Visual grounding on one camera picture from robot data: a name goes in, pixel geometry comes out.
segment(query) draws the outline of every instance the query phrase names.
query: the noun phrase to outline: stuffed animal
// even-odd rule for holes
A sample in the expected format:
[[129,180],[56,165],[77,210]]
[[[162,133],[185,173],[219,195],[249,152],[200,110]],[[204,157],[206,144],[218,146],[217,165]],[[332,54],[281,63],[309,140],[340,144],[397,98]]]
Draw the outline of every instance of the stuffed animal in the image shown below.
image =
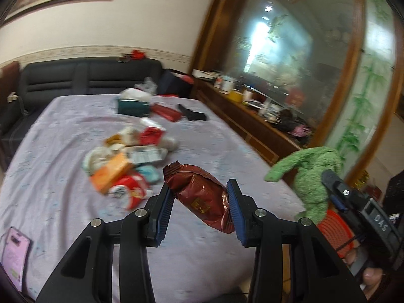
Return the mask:
[[339,152],[328,147],[299,150],[277,162],[264,180],[277,182],[293,168],[298,169],[294,179],[294,191],[306,209],[295,218],[298,220],[307,217],[318,224],[326,217],[329,200],[326,188],[321,183],[321,174],[325,170],[333,170],[339,174],[342,168]]

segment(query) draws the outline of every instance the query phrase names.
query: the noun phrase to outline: beige wall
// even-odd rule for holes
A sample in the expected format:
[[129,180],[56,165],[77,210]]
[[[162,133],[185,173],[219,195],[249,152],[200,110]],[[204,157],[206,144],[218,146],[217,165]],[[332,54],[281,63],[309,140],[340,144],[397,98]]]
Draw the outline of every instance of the beige wall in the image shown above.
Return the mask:
[[210,2],[86,0],[44,8],[0,29],[0,64],[27,55],[31,62],[45,50],[123,46],[149,49],[154,57],[165,53],[167,67],[186,70]]
[[404,122],[396,115],[366,170],[383,193],[390,178],[404,170]]

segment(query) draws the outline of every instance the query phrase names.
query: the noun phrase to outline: orange basket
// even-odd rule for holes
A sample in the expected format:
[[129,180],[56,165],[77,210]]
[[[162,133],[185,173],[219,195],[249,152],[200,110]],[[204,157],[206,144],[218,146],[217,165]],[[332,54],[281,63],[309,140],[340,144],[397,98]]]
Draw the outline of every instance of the orange basket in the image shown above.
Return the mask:
[[[326,218],[317,225],[317,228],[334,249],[345,244],[354,236],[345,221],[333,210],[327,211]],[[354,243],[351,242],[337,253],[340,258],[343,258],[353,248]]]

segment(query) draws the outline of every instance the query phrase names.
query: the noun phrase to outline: wooden cabinet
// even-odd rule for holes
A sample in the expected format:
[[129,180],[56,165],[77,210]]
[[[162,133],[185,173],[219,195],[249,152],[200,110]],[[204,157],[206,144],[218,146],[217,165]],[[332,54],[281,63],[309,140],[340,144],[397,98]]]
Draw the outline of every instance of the wooden cabinet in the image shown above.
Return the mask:
[[[268,165],[272,166],[279,159],[300,150],[298,144],[288,138],[286,134],[272,127],[243,104],[229,100],[212,84],[195,80],[192,96],[203,102],[224,120]],[[290,172],[284,176],[288,185],[293,182],[294,175],[295,172]]]

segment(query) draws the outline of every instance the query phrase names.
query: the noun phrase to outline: white plug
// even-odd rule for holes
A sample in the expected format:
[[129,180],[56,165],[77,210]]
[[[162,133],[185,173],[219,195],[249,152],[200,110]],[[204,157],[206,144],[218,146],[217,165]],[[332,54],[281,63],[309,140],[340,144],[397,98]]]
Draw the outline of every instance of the white plug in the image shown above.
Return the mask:
[[13,102],[14,100],[17,100],[17,98],[18,98],[18,95],[16,95],[15,92],[11,92],[9,94],[9,96],[7,97],[7,102],[8,103]]

